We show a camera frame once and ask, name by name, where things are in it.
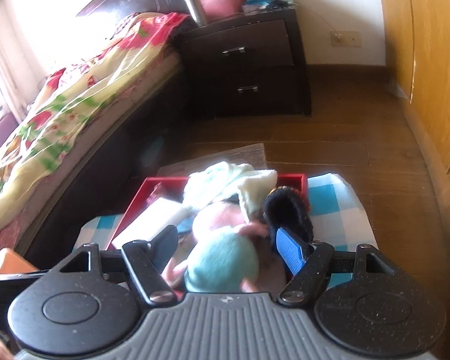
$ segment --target blanket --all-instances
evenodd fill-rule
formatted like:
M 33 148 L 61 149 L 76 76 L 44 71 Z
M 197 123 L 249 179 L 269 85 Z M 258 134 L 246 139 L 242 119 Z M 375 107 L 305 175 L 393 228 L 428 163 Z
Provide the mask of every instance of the blanket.
M 159 56 L 186 16 L 135 16 L 97 56 L 48 78 L 25 120 L 0 148 L 0 229 L 56 171 L 80 132 Z
M 359 244 L 377 247 L 362 203 L 341 176 L 327 173 L 309 178 L 308 200 L 314 239 L 329 243 L 337 251 L 356 251 Z M 332 274 L 329 287 L 351 278 L 352 274 Z

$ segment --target towel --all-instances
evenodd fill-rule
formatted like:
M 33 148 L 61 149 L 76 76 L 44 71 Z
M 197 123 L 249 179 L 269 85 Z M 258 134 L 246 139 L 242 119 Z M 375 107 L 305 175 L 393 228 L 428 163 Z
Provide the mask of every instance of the towel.
M 190 175 L 183 191 L 183 206 L 195 214 L 212 202 L 238 195 L 240 210 L 249 223 L 276 184 L 275 170 L 255 170 L 248 163 L 220 162 Z

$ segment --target orange object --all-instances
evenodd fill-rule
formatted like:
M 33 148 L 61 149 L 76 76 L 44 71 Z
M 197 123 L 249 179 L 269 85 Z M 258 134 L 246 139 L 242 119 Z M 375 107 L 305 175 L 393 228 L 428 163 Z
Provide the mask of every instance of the orange object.
M 0 251 L 0 275 L 28 274 L 38 269 L 9 247 Z

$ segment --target nightstand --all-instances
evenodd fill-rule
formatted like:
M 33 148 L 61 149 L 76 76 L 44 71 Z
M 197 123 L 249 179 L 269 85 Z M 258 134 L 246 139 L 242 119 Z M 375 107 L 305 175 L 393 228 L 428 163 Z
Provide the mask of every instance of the nightstand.
M 311 114 L 293 8 L 237 14 L 175 40 L 197 116 Z

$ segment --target blue checkered cloth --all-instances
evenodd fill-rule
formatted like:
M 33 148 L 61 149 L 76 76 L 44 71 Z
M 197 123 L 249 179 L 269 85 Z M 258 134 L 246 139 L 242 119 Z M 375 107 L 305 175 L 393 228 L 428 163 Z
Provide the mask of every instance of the blue checkered cloth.
M 358 244 L 377 247 L 367 213 L 353 188 L 339 175 L 327 173 L 308 179 L 308 199 L 314 239 L 337 251 L 356 251 Z M 333 274 L 330 287 L 350 280 L 352 274 Z
M 117 227 L 119 227 L 120 220 L 123 214 L 97 216 L 91 221 L 87 222 L 80 229 L 80 234 L 75 242 L 73 250 L 79 248 L 83 244 L 94 242 L 98 244 L 98 248 L 103 251 L 108 243 L 112 240 L 113 234 Z

